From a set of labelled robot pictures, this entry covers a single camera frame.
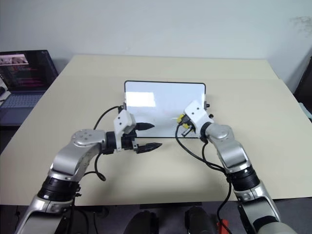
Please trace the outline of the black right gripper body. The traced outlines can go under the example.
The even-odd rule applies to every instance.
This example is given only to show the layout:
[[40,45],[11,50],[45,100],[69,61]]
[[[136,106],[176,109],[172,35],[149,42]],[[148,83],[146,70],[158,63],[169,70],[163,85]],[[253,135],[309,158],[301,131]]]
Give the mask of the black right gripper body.
[[192,132],[195,133],[195,125],[191,122],[191,119],[188,116],[183,117],[183,127],[185,129],[192,128]]

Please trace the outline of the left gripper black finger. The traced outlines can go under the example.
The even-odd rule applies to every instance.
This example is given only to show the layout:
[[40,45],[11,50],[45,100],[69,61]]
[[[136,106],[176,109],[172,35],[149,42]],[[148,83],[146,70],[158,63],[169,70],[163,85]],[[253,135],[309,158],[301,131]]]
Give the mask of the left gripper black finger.
[[160,146],[162,146],[162,143],[157,143],[157,142],[147,143],[147,144],[142,145],[142,146],[137,146],[137,148],[135,148],[134,151],[137,154],[147,153],[147,152],[150,152],[150,151],[153,151],[153,150],[159,148]]
[[138,131],[145,131],[151,128],[154,128],[154,125],[151,123],[145,123],[145,122],[139,122],[135,126],[135,130],[138,130]]

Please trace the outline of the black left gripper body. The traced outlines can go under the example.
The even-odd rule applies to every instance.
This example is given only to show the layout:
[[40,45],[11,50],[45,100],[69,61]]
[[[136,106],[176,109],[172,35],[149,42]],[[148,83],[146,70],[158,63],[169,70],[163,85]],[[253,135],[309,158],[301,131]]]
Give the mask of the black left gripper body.
[[124,150],[137,150],[138,145],[136,143],[136,131],[132,130],[128,134],[123,134],[121,137],[121,147]]

